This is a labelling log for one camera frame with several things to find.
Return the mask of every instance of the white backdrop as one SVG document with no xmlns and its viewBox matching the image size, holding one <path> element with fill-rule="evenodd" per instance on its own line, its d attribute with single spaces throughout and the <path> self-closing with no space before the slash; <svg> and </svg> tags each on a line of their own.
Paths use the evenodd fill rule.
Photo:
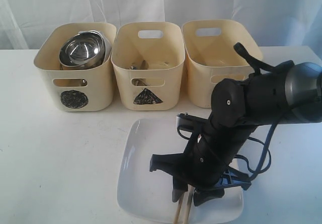
<svg viewBox="0 0 322 224">
<path fill-rule="evenodd" d="M 322 0 L 0 0 L 0 49 L 38 49 L 58 26 L 233 19 L 260 46 L 308 45 L 322 57 Z"/>
</svg>

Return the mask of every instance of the white tabletop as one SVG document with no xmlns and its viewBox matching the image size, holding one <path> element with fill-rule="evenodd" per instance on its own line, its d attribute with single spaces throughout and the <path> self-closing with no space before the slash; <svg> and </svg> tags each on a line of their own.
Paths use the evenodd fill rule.
<svg viewBox="0 0 322 224">
<path fill-rule="evenodd" d="M 305 46 L 262 47 L 270 64 L 321 60 Z M 55 109 L 33 65 L 37 50 L 1 50 L 0 223 L 151 223 L 117 205 L 117 179 L 132 123 L 139 118 L 208 117 L 182 93 L 168 111 L 136 112 L 113 103 L 98 112 Z M 272 166 L 244 192 L 244 210 L 231 223 L 320 223 L 322 124 L 278 126 Z M 268 126 L 253 136 L 264 139 Z M 241 150 L 254 168 L 261 146 Z"/>
</svg>

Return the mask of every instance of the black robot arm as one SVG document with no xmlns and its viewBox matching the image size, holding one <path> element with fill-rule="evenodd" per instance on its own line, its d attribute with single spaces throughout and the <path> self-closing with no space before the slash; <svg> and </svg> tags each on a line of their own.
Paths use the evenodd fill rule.
<svg viewBox="0 0 322 224">
<path fill-rule="evenodd" d="M 150 171 L 162 170 L 173 176 L 173 202 L 196 187 L 194 204 L 221 198 L 224 188 L 241 186 L 247 190 L 259 173 L 277 124 L 322 121 L 322 68 L 289 60 L 276 67 L 250 56 L 237 43 L 237 54 L 254 69 L 245 81 L 224 79 L 211 95 L 208 119 L 180 114 L 180 130 L 191 132 L 182 154 L 153 155 Z M 260 125 L 272 125 L 256 170 L 249 177 L 229 167 L 250 134 Z"/>
</svg>

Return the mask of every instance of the metal bowl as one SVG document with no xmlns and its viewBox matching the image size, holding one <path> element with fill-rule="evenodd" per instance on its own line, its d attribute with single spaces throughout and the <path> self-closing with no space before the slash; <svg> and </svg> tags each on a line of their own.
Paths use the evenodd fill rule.
<svg viewBox="0 0 322 224">
<path fill-rule="evenodd" d="M 103 63 L 105 43 L 96 31 L 87 31 L 70 38 L 61 48 L 59 60 L 65 69 L 90 69 Z"/>
</svg>

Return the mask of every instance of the square plate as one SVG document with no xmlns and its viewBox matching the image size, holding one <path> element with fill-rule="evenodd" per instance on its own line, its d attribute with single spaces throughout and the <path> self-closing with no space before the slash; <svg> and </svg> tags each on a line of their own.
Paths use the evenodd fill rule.
<svg viewBox="0 0 322 224">
<path fill-rule="evenodd" d="M 117 187 L 119 206 L 136 217 L 172 223 L 178 203 L 172 202 L 172 176 L 149 171 L 152 154 L 182 153 L 187 141 L 176 129 L 176 119 L 140 119 L 131 127 Z M 237 161 L 230 164 L 238 169 Z M 179 221 L 186 205 L 184 199 Z M 221 199 L 192 205 L 189 223 L 223 223 L 236 219 L 243 210 L 240 187 L 228 188 Z"/>
</svg>

